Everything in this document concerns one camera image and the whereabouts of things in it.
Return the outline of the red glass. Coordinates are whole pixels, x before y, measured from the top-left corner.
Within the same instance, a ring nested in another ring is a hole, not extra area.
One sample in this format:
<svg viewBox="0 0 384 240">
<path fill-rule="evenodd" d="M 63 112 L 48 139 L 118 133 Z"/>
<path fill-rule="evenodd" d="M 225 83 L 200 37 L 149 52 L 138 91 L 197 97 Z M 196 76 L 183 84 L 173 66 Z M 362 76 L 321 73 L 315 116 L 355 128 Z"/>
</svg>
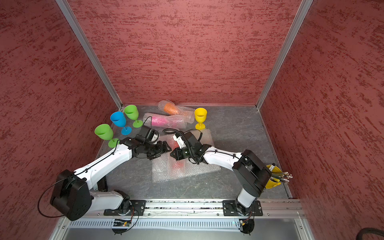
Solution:
<svg viewBox="0 0 384 240">
<path fill-rule="evenodd" d="M 179 147 L 179 144 L 174 139 L 174 135 L 171 135 L 169 138 L 169 145 L 174 150 Z M 170 157 L 168 161 L 169 174 L 172 179 L 184 178 L 187 174 L 186 172 L 186 159 L 177 161 L 174 158 Z"/>
</svg>

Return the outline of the pink glass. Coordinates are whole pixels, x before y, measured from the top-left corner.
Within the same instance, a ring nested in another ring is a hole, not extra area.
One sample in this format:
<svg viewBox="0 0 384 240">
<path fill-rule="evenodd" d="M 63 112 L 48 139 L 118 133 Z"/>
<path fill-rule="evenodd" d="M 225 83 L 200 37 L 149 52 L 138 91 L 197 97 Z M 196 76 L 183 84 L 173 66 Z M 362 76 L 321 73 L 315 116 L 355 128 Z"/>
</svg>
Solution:
<svg viewBox="0 0 384 240">
<path fill-rule="evenodd" d="M 186 118 L 182 115 L 164 116 L 153 113 L 145 113 L 143 116 L 145 126 L 184 129 L 187 127 Z"/>
</svg>

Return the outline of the yellow glass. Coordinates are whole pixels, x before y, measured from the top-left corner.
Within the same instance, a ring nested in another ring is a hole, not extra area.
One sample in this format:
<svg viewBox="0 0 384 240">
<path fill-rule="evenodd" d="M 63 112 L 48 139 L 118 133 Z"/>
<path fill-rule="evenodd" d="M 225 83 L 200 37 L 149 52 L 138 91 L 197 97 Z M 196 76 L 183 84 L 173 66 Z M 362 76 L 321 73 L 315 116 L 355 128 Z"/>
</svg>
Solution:
<svg viewBox="0 0 384 240">
<path fill-rule="evenodd" d="M 195 119 L 198 122 L 195 126 L 197 130 L 204 130 L 206 128 L 204 122 L 207 119 L 208 111 L 204 108 L 197 108 L 195 110 Z"/>
</svg>

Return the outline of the dark green glass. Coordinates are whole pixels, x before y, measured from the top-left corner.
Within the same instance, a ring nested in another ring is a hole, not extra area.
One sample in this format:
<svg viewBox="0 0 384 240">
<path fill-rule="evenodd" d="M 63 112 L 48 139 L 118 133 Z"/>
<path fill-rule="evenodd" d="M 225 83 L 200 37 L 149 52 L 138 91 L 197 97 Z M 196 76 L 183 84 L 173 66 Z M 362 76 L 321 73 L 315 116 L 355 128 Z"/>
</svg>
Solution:
<svg viewBox="0 0 384 240">
<path fill-rule="evenodd" d="M 143 121 L 139 120 L 139 111 L 137 106 L 135 105 L 128 105 L 124 109 L 124 113 L 126 116 L 130 119 L 133 120 L 133 127 L 134 128 L 140 128 L 143 126 Z"/>
</svg>

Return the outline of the blue glass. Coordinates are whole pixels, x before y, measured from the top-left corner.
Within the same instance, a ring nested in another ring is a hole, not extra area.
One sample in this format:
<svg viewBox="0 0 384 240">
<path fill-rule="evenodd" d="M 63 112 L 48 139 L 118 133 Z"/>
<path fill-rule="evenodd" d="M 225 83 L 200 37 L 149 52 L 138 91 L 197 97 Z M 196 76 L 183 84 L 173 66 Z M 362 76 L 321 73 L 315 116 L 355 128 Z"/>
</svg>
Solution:
<svg viewBox="0 0 384 240">
<path fill-rule="evenodd" d="M 127 120 L 122 112 L 114 112 L 110 116 L 110 120 L 119 128 L 122 128 L 121 134 L 124 136 L 129 135 L 132 132 L 131 127 L 127 127 Z"/>
</svg>

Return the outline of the light green wine glass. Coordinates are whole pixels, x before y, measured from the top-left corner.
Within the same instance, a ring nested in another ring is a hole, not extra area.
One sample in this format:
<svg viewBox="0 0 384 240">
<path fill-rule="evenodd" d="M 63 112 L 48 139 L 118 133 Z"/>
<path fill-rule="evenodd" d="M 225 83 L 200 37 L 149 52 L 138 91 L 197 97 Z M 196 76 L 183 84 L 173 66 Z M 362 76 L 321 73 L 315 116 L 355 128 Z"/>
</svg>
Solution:
<svg viewBox="0 0 384 240">
<path fill-rule="evenodd" d="M 97 126 L 94 130 L 94 133 L 102 140 L 108 141 L 109 148 L 115 148 L 118 144 L 117 138 L 114 138 L 114 132 L 110 125 L 101 124 Z"/>
</svg>

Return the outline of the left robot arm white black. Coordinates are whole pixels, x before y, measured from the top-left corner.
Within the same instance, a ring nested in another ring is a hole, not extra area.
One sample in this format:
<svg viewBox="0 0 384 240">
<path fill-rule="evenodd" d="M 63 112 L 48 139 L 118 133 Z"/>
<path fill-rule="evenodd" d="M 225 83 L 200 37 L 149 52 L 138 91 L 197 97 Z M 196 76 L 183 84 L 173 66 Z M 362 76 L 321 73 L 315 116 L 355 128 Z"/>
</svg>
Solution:
<svg viewBox="0 0 384 240">
<path fill-rule="evenodd" d="M 94 191 L 94 186 L 107 174 L 132 158 L 153 160 L 171 152 L 165 141 L 159 140 L 158 131 L 143 126 L 133 137 L 117 141 L 113 150 L 90 164 L 71 172 L 61 172 L 51 186 L 50 204 L 63 217 L 75 221 L 89 212 L 112 211 L 126 216 L 133 213 L 130 197 L 122 191 Z"/>
</svg>

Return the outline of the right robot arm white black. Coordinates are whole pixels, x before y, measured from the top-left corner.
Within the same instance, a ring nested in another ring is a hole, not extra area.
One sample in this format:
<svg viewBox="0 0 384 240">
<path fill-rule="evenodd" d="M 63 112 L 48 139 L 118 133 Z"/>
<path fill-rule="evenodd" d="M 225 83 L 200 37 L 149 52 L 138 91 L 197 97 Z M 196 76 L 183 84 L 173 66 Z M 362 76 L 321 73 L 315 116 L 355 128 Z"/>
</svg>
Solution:
<svg viewBox="0 0 384 240">
<path fill-rule="evenodd" d="M 242 190 L 235 200 L 236 210 L 242 216 L 249 216 L 252 204 L 260 197 L 272 176 L 269 168 L 250 150 L 232 153 L 219 150 L 214 146 L 200 142 L 203 133 L 197 139 L 191 131 L 164 129 L 165 135 L 172 135 L 178 143 L 170 156 L 177 161 L 187 159 L 192 164 L 217 165 L 231 170 L 236 175 Z"/>
</svg>

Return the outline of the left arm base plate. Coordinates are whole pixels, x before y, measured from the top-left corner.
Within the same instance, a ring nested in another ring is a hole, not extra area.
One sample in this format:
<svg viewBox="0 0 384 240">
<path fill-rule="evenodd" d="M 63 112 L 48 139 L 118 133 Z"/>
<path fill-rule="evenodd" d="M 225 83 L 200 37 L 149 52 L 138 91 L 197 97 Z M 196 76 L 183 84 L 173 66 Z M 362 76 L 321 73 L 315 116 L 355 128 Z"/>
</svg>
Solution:
<svg viewBox="0 0 384 240">
<path fill-rule="evenodd" d="M 104 216 L 132 216 L 137 214 L 142 216 L 146 207 L 145 200 L 124 200 L 123 203 L 115 210 L 107 209 L 104 211 Z"/>
</svg>

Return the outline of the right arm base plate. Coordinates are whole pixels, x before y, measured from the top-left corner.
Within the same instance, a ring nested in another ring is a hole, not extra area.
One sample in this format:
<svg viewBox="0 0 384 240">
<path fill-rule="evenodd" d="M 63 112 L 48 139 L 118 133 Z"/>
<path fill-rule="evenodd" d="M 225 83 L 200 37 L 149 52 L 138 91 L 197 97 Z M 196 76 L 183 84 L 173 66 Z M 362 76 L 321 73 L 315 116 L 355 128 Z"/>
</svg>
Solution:
<svg viewBox="0 0 384 240">
<path fill-rule="evenodd" d="M 263 210 L 260 201 L 253 201 L 251 206 L 246 208 L 237 201 L 225 200 L 222 202 L 224 216 L 243 216 L 260 217 L 263 216 Z"/>
</svg>

